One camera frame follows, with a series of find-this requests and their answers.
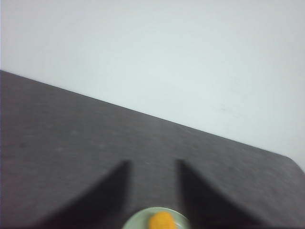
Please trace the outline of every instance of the white wall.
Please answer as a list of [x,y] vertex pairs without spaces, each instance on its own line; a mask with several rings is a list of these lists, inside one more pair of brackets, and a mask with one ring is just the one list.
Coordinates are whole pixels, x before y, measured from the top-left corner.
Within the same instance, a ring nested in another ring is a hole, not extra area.
[[304,0],[2,0],[1,67],[305,169]]

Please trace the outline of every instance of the orange food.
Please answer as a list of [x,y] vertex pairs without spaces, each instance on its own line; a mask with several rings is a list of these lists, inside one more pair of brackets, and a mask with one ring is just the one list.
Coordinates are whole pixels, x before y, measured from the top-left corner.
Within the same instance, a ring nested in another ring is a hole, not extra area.
[[160,211],[149,219],[149,229],[177,229],[170,213]]

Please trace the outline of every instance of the table surface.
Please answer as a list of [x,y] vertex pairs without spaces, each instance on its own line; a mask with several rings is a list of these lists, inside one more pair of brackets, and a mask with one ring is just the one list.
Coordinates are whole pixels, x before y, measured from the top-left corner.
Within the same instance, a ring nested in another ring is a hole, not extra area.
[[291,159],[4,71],[1,171],[3,227],[120,228],[153,206],[202,227],[305,226]]

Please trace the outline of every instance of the small plate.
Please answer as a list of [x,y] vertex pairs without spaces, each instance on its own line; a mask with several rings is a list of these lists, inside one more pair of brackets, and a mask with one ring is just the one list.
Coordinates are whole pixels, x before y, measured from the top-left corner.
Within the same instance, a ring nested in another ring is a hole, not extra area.
[[159,211],[167,211],[171,213],[177,229],[190,229],[188,219],[177,211],[169,208],[153,207],[138,211],[124,224],[122,229],[148,229],[148,220]]

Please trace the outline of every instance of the orange object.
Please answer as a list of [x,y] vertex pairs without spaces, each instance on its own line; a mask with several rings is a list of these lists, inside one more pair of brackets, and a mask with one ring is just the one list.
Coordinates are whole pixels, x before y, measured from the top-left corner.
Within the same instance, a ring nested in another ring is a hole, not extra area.
[[160,211],[149,219],[149,229],[177,229],[170,213]]

